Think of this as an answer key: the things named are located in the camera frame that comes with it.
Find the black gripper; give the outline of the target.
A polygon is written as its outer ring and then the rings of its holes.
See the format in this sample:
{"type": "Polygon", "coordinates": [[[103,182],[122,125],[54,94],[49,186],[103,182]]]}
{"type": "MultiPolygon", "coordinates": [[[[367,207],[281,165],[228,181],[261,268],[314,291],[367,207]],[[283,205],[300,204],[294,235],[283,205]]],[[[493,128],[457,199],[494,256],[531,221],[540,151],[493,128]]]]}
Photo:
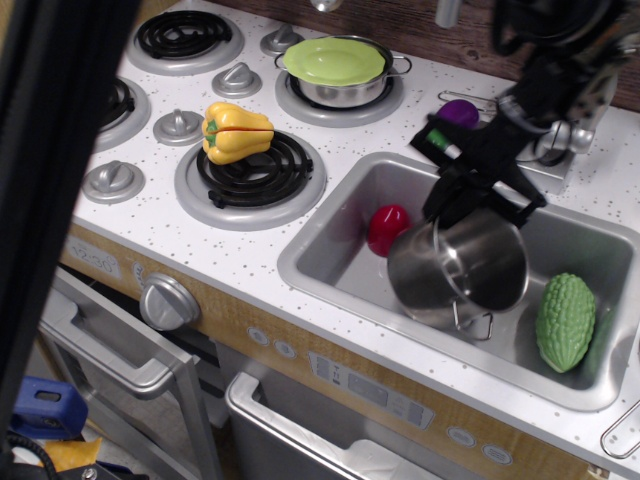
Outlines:
{"type": "Polygon", "coordinates": [[[439,179],[422,207],[425,220],[442,216],[442,227],[448,229],[475,210],[490,207],[520,228],[536,209],[547,205],[516,162],[529,143],[548,131],[546,101],[501,98],[493,120],[473,130],[463,146],[445,152],[427,140],[436,126],[429,122],[431,115],[410,142],[438,166],[439,179]]]}

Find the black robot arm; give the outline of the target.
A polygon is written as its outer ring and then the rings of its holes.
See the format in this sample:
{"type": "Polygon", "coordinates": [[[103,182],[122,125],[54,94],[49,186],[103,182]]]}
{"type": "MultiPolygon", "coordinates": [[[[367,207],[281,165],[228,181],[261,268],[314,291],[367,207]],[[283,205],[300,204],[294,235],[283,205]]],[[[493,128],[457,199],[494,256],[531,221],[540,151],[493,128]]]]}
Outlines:
{"type": "Polygon", "coordinates": [[[438,167],[422,212],[441,228],[479,207],[521,227],[546,205],[516,158],[555,125],[593,122],[610,103],[615,77],[639,47],[639,4],[498,1],[492,43],[503,56],[534,47],[519,81],[498,97],[493,119],[468,129],[431,114],[410,142],[438,167]]]}

